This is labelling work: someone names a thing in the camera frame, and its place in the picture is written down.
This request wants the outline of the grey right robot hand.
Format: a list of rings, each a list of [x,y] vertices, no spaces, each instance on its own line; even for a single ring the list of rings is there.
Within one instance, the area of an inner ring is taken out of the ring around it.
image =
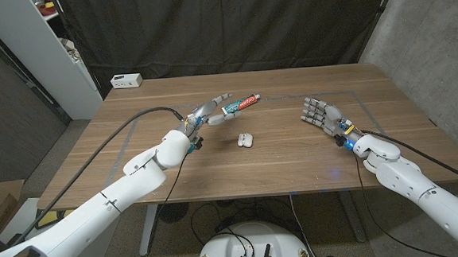
[[[354,123],[346,119],[334,105],[321,99],[306,97],[304,107],[301,119],[334,138],[337,146],[352,150],[355,143],[363,136]]]

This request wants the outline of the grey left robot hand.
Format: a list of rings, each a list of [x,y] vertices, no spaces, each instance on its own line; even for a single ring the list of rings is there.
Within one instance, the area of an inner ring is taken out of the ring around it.
[[[183,124],[178,126],[177,130],[182,131],[183,134],[188,137],[189,141],[193,141],[197,136],[198,130],[204,124],[208,124],[209,126],[214,127],[228,121],[229,119],[241,116],[241,111],[236,111],[233,113],[222,113],[212,116],[213,112],[216,110],[219,104],[231,96],[231,93],[222,94],[215,97],[211,101],[202,103],[183,120]]]

